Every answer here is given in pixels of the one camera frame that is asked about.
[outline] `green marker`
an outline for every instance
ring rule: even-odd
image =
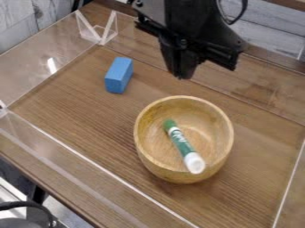
[[[201,154],[193,149],[183,133],[178,129],[175,121],[167,119],[163,123],[163,128],[183,157],[186,168],[194,175],[201,174],[206,168],[205,160]]]

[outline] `bowl rim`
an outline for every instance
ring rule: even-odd
[[[135,126],[134,126],[134,140],[135,140],[136,149],[140,151],[142,156],[144,156],[144,157],[148,159],[150,163],[158,165],[159,167],[162,167],[162,168],[164,168],[164,169],[167,169],[167,170],[170,170],[170,171],[179,172],[179,171],[177,171],[177,170],[173,170],[173,169],[171,169],[169,166],[166,166],[164,164],[162,164],[162,163],[159,163],[158,161],[155,161],[154,158],[152,158],[147,153],[143,152],[143,151],[144,151],[144,148],[143,148],[143,146],[142,146],[142,143],[140,143],[140,141],[139,141],[139,136],[138,136],[139,121],[140,121],[142,117],[146,115],[147,111],[148,111],[156,104],[159,104],[159,103],[162,103],[162,102],[166,102],[166,101],[170,101],[170,100],[177,100],[177,99],[187,99],[187,100],[194,100],[194,101],[197,101],[197,102],[203,102],[203,103],[207,104],[210,107],[213,107],[214,110],[218,111],[219,114],[221,114],[222,117],[223,117],[225,123],[226,123],[226,125],[227,125],[229,135],[230,135],[230,136],[229,136],[229,142],[227,142],[226,147],[225,147],[225,153],[223,153],[223,155],[222,155],[221,157],[218,157],[217,160],[215,160],[211,164],[209,164],[209,165],[213,165],[213,167],[214,167],[214,166],[217,166],[217,165],[222,162],[223,158],[227,157],[227,155],[230,154],[230,150],[231,150],[233,145],[234,145],[234,126],[233,126],[233,122],[231,122],[231,120],[229,119],[229,117],[226,116],[223,110],[222,110],[218,106],[215,106],[211,102],[207,102],[205,99],[198,98],[198,97],[194,97],[194,96],[187,96],[187,95],[167,96],[167,97],[160,98],[160,99],[155,100],[154,102],[151,102],[151,103],[146,106],[146,108],[142,109],[140,113],[138,114],[136,122],[135,122]]]

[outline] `wooden bowl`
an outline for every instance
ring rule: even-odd
[[[171,118],[206,161],[206,169],[193,175],[163,130]],[[152,102],[140,112],[134,129],[138,156],[159,178],[174,183],[195,183],[223,166],[234,143],[234,128],[223,111],[203,99],[171,96]]]

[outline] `blue foam cube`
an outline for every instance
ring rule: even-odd
[[[104,77],[106,89],[110,93],[122,94],[134,73],[132,60],[116,57]]]

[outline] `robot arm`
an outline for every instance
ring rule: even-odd
[[[213,61],[234,70],[238,55],[246,49],[245,40],[227,25],[234,20],[223,16],[222,0],[134,0],[136,27],[158,37],[169,71],[178,78],[191,78],[198,64]]]

